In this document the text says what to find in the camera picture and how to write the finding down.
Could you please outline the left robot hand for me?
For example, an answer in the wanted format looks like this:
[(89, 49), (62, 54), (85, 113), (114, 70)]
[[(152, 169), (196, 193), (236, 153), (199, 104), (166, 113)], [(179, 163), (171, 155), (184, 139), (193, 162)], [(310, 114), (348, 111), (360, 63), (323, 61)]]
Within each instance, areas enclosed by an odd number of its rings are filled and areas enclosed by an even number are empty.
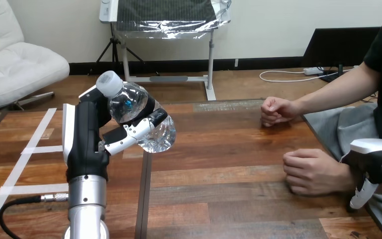
[(63, 105), (67, 182), (91, 175), (107, 179), (110, 156), (133, 145), (163, 152), (175, 137), (171, 117), (141, 86), (127, 83), (109, 98), (93, 86), (79, 96), (77, 105)]

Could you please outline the person's hand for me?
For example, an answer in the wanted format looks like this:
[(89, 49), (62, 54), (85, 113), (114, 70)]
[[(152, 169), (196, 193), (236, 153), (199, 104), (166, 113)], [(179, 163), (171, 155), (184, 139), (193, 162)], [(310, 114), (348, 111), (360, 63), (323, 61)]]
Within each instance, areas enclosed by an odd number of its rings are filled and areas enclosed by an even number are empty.
[(322, 196), (355, 189), (357, 176), (320, 149), (298, 149), (283, 155), (290, 190), (302, 196)]
[(301, 114), (301, 106), (296, 101), (277, 97), (267, 97), (261, 105), (261, 124), (271, 127), (288, 122)]

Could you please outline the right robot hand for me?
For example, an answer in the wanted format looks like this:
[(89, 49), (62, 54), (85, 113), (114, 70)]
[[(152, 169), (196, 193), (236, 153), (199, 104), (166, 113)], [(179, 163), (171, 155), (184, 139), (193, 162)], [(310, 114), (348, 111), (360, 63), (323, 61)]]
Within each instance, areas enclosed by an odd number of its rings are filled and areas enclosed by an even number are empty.
[(363, 138), (350, 143), (350, 151), (341, 157), (341, 163), (361, 172), (361, 182), (348, 203), (348, 210), (362, 208), (382, 184), (382, 139)]

